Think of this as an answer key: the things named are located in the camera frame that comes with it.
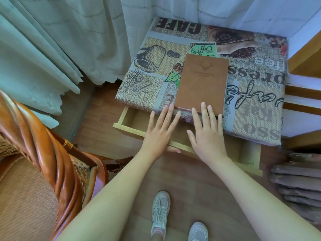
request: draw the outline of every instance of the green leaf illustration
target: green leaf illustration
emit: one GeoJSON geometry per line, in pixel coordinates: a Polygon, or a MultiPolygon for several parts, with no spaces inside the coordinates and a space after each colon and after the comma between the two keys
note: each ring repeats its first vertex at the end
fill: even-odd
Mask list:
{"type": "Polygon", "coordinates": [[[175,82],[177,88],[179,87],[179,82],[180,82],[180,79],[179,79],[179,80],[176,80],[176,82],[175,82]]]}
{"type": "Polygon", "coordinates": [[[165,82],[175,82],[180,79],[180,74],[176,71],[171,72],[165,82]]]}

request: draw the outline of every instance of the fingers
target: fingers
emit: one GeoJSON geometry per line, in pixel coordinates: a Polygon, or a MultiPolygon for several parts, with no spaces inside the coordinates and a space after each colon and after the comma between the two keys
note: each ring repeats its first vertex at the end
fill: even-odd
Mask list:
{"type": "Polygon", "coordinates": [[[222,117],[222,114],[219,114],[219,116],[217,117],[217,132],[220,135],[223,135],[223,117],[222,117]]]}
{"type": "Polygon", "coordinates": [[[205,129],[210,129],[211,128],[210,118],[208,117],[208,113],[207,113],[207,108],[206,108],[205,102],[202,102],[201,110],[202,110],[203,127],[205,129]]]}
{"type": "Polygon", "coordinates": [[[195,130],[196,131],[201,130],[203,126],[195,108],[192,108],[192,115],[193,115],[195,130]]]}
{"type": "Polygon", "coordinates": [[[162,129],[163,130],[167,130],[168,126],[170,125],[170,122],[171,122],[171,119],[172,119],[172,115],[173,115],[173,109],[174,109],[174,105],[170,104],[170,107],[168,108],[166,117],[165,117],[163,125],[162,125],[162,129]]]}
{"type": "Polygon", "coordinates": [[[211,105],[208,106],[207,110],[208,110],[208,114],[210,116],[211,129],[216,131],[217,130],[217,122],[216,122],[216,118],[215,118],[212,106],[211,105]]]}
{"type": "Polygon", "coordinates": [[[152,111],[149,117],[149,123],[148,123],[148,127],[147,127],[147,131],[151,131],[153,130],[154,127],[154,116],[155,116],[155,112],[152,111]]]}
{"type": "Polygon", "coordinates": [[[197,146],[195,135],[191,130],[187,130],[188,138],[192,144],[193,149],[197,146]]]}
{"type": "Polygon", "coordinates": [[[164,118],[165,118],[166,113],[167,113],[167,110],[168,110],[168,106],[164,106],[161,114],[158,117],[158,120],[157,120],[157,123],[156,123],[156,126],[155,126],[156,129],[160,129],[162,127],[164,118]]]}
{"type": "Polygon", "coordinates": [[[166,151],[181,153],[180,149],[177,149],[177,148],[175,148],[173,146],[167,146],[166,151]]]}
{"type": "Polygon", "coordinates": [[[176,113],[176,116],[175,116],[174,120],[172,121],[171,125],[169,126],[167,132],[168,132],[170,135],[173,133],[173,131],[174,131],[177,123],[179,122],[180,115],[181,115],[181,112],[178,111],[178,112],[176,113]]]}

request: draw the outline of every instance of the patterned tablecloth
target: patterned tablecloth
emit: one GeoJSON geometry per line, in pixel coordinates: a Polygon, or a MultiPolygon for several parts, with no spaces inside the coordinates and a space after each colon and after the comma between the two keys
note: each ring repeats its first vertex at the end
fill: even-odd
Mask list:
{"type": "MultiPolygon", "coordinates": [[[[225,133],[279,145],[287,71],[284,37],[155,18],[116,99],[157,114],[174,103],[190,42],[199,41],[215,41],[218,56],[230,60],[225,133]]],[[[188,111],[181,119],[193,123],[188,111]]]]}

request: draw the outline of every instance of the left hand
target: left hand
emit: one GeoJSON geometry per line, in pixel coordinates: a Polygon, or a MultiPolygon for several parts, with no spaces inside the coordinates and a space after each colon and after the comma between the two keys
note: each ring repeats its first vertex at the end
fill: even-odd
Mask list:
{"type": "Polygon", "coordinates": [[[140,152],[148,154],[154,160],[159,158],[165,150],[181,153],[180,149],[176,149],[167,145],[181,115],[181,112],[179,111],[171,123],[173,109],[173,104],[171,104],[169,107],[165,106],[162,110],[162,113],[159,115],[155,127],[155,112],[152,111],[150,114],[148,129],[140,152]]]}

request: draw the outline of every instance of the deer antler logo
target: deer antler logo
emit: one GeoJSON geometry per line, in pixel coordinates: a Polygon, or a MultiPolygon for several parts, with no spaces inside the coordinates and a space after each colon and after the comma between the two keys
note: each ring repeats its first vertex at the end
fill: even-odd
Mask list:
{"type": "Polygon", "coordinates": [[[199,64],[201,67],[202,67],[202,69],[204,70],[204,72],[207,70],[207,69],[209,69],[210,67],[213,67],[213,65],[211,64],[211,63],[209,63],[209,62],[201,62],[200,64],[199,64]]]}

